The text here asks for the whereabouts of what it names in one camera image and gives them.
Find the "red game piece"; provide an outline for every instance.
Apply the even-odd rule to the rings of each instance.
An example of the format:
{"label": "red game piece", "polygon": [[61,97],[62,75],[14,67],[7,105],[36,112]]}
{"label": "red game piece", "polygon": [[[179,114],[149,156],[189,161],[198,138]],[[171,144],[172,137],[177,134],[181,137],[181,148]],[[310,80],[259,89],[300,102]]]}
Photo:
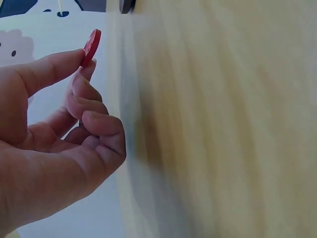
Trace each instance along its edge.
{"label": "red game piece", "polygon": [[81,63],[82,67],[86,67],[88,65],[88,63],[93,59],[93,57],[97,51],[99,42],[100,42],[100,37],[101,37],[101,30],[95,29],[91,33],[91,35],[90,35],[90,37],[89,37],[89,39],[84,47],[86,56],[85,56],[83,62]]}

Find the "blurred wooden board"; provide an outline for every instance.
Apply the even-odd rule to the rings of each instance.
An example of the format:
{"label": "blurred wooden board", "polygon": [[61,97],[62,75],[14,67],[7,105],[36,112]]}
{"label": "blurred wooden board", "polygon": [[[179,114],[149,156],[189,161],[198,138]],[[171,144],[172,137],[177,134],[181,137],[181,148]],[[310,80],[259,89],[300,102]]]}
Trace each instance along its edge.
{"label": "blurred wooden board", "polygon": [[317,3],[109,0],[129,238],[317,237]]}

